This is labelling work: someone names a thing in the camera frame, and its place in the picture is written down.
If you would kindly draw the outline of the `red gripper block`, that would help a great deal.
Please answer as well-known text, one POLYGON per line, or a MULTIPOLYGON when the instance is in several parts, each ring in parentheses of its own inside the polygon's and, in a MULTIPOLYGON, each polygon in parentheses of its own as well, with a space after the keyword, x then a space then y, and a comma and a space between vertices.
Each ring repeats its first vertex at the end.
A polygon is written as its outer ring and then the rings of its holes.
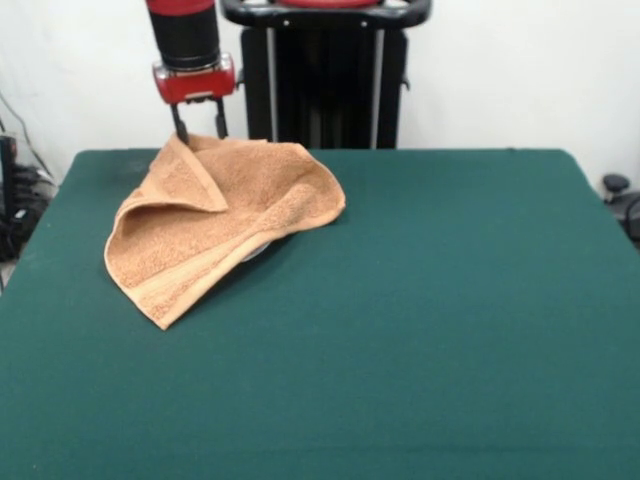
POLYGON ((179 140, 188 145, 190 141, 186 124, 179 112, 180 103, 214 99, 216 105, 215 125, 220 139, 228 137, 224 100, 235 90, 236 75, 232 57, 223 52, 219 62, 200 70, 172 70, 162 62, 153 67, 153 77, 162 100, 170 105, 171 114, 179 140))

